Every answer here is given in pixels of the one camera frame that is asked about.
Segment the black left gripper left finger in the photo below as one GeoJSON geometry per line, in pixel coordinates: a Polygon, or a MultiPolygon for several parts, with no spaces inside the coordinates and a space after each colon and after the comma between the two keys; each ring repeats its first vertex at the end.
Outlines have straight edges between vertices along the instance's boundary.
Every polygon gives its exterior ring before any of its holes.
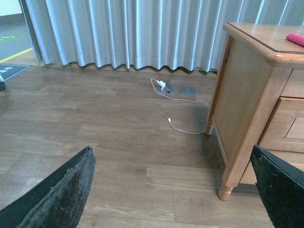
{"type": "Polygon", "coordinates": [[[23,196],[0,211],[2,228],[75,228],[95,172],[93,149],[85,147],[23,196]]]}

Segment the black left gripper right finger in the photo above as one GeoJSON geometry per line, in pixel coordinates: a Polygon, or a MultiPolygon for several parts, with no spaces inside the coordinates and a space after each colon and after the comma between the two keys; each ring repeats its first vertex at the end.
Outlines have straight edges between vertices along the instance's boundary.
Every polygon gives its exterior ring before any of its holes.
{"type": "Polygon", "coordinates": [[[304,226],[304,172],[254,145],[250,155],[256,186],[276,228],[304,226]]]}

